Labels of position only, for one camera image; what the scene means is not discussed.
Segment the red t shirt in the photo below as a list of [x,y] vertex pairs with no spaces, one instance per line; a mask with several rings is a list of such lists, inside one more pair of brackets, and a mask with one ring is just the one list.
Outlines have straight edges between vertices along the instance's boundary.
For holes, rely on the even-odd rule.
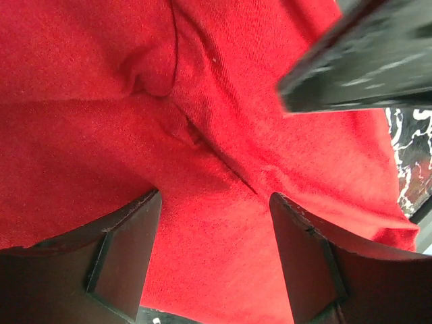
[[141,303],[291,323],[269,212],[281,192],[413,251],[381,110],[290,115],[276,82],[333,1],[2,1],[1,247],[160,191]]

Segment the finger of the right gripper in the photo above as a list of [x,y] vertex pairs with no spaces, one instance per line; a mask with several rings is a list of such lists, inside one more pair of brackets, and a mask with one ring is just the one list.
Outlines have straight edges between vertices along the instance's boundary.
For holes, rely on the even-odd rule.
[[277,85],[293,113],[431,109],[431,2],[356,1]]

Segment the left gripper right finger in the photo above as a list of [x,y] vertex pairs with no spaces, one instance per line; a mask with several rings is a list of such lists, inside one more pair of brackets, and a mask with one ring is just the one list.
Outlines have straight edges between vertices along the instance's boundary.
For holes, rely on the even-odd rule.
[[430,323],[431,257],[367,240],[274,192],[269,201],[295,323]]

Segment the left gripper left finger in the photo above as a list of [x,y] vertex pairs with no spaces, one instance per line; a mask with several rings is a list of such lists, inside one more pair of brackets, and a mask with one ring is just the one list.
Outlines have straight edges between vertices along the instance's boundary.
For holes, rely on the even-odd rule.
[[153,190],[29,248],[1,251],[2,323],[135,323],[161,213]]

